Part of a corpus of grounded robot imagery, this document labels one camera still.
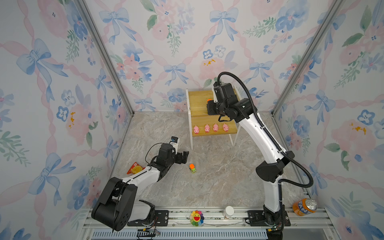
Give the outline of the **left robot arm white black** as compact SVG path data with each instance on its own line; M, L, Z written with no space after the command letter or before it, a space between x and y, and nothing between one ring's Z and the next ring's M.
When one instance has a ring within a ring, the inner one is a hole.
M176 143L161 143L159 153L141 172L124 179L113 177L108 180L93 207L92 219L117 232L129 224L154 224L155 205L138 199L137 195L163 179L173 164L186 164L188 156L188 151L177 152Z

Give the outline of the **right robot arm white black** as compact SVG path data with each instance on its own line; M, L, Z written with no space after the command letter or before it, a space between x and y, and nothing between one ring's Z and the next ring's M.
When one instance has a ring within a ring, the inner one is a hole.
M282 178L283 169L289 163L285 149L272 136L261 119L252 99L239 100L231 84L214 83L214 99L208 101L209 115L218 115L234 120L244 128L264 156L256 173L263 180L265 190L264 218L269 226L277 226L285 220L283 216Z

